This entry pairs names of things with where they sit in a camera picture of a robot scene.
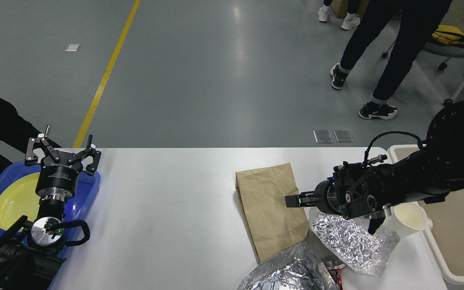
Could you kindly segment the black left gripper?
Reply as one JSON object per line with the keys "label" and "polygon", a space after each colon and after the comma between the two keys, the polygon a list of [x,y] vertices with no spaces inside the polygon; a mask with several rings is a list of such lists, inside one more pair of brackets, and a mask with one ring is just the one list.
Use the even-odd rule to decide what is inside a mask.
{"label": "black left gripper", "polygon": [[[51,157],[54,162],[61,161],[58,151],[49,142],[50,128],[48,124],[44,133],[29,138],[25,152],[26,166],[33,166],[37,163],[38,156],[34,153],[37,149],[42,150],[45,157]],[[42,161],[35,193],[43,199],[57,195],[61,197],[61,200],[66,201],[75,197],[80,172],[94,176],[101,159],[102,153],[92,141],[93,135],[89,134],[87,146],[84,150],[69,157],[69,165],[54,163],[49,159]],[[87,158],[91,159],[91,163],[85,166],[82,162]]]}

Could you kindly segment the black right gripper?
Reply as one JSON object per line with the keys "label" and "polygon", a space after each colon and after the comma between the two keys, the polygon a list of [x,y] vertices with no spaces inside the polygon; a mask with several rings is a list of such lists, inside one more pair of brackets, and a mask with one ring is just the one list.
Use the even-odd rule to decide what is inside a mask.
{"label": "black right gripper", "polygon": [[285,196],[285,204],[287,208],[316,206],[323,213],[342,216],[342,206],[334,190],[332,180],[323,180],[317,185],[315,192],[308,191]]}

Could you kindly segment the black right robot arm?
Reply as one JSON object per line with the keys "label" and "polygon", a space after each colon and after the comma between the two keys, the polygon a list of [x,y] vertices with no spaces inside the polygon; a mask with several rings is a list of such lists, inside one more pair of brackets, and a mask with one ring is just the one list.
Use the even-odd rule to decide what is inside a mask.
{"label": "black right robot arm", "polygon": [[317,207],[321,212],[346,220],[369,218],[368,233],[374,234],[401,203],[444,202],[446,196],[464,189],[464,101],[447,101],[432,119],[427,137],[417,141],[418,151],[386,164],[386,155],[369,158],[377,135],[360,163],[343,162],[315,190],[285,197],[292,207]]}

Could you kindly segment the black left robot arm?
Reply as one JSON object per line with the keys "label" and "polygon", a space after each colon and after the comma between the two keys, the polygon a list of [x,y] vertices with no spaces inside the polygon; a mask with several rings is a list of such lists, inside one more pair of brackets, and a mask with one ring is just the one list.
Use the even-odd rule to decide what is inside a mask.
{"label": "black left robot arm", "polygon": [[50,126],[30,138],[23,164],[40,167],[35,186],[36,217],[20,216],[0,235],[0,290],[46,290],[62,264],[68,247],[88,242],[87,222],[66,220],[68,201],[76,197],[81,174],[96,176],[101,151],[88,136],[85,149],[74,153],[56,149]]}

